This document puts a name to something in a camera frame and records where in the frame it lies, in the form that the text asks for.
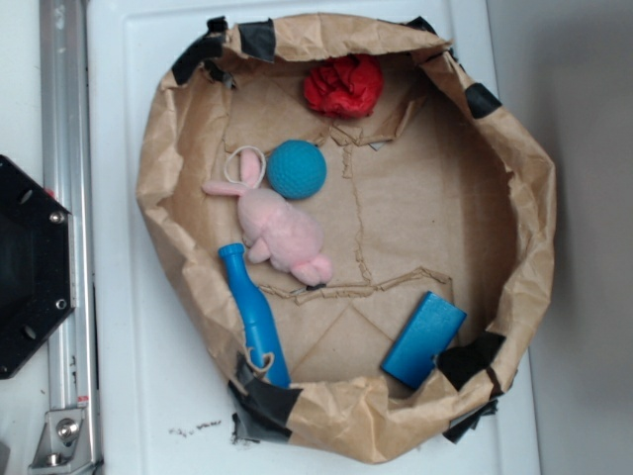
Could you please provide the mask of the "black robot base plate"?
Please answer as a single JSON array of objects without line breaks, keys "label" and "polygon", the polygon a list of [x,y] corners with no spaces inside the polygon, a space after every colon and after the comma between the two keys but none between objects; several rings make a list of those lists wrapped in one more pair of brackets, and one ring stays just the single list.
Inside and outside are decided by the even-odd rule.
[{"label": "black robot base plate", "polygon": [[73,310],[70,214],[1,157],[1,378],[14,377]]}]

